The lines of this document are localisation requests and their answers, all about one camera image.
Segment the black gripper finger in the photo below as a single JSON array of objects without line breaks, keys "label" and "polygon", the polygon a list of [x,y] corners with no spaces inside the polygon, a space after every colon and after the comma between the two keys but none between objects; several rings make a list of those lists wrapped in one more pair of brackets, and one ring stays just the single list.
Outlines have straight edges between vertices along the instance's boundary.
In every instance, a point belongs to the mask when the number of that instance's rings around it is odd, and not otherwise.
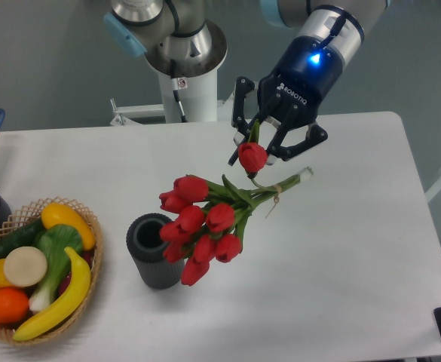
[{"label": "black gripper finger", "polygon": [[[238,77],[234,87],[234,103],[232,108],[231,125],[237,130],[234,136],[234,143],[236,150],[228,159],[228,164],[233,166],[238,159],[239,147],[241,144],[247,142],[253,134],[253,122],[248,122],[245,117],[245,100],[247,95],[256,90],[256,84],[248,78],[243,76]],[[254,120],[260,123],[265,121],[267,117],[272,116],[274,110],[280,106],[281,95],[275,94],[271,99],[260,108]]]},{"label": "black gripper finger", "polygon": [[[301,110],[299,106],[290,106],[277,131],[268,144],[267,153],[282,161],[289,161],[303,152],[328,139],[327,132],[317,123],[317,116]],[[292,146],[283,146],[286,135],[296,129],[307,126],[305,138]]]}]

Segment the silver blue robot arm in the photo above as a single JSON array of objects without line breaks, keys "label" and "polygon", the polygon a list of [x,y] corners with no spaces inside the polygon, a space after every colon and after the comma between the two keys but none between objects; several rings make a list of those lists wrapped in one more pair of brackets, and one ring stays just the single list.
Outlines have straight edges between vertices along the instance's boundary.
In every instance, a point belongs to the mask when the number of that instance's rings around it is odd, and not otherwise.
[{"label": "silver blue robot arm", "polygon": [[[299,33],[263,79],[236,80],[235,143],[243,145],[254,134],[244,115],[249,94],[257,97],[255,121],[276,130],[267,148],[269,163],[288,161],[324,142],[327,132],[317,124],[320,104],[388,6],[387,1],[261,2],[270,24]],[[105,27],[125,53],[145,57],[156,71],[166,121],[215,121],[216,72],[227,44],[222,30],[206,18],[204,2],[113,1],[111,7]]]}]

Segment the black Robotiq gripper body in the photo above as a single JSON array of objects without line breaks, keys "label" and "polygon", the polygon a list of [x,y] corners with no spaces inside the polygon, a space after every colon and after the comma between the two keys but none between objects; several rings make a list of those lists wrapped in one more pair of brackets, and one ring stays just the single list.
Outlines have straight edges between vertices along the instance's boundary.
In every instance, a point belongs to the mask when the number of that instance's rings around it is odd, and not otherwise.
[{"label": "black Robotiq gripper body", "polygon": [[295,38],[270,74],[259,82],[259,108],[280,94],[281,103],[271,117],[283,122],[291,106],[296,105],[299,113],[290,126],[308,125],[316,120],[320,104],[342,71],[343,62],[334,50],[322,48],[313,37]]}]

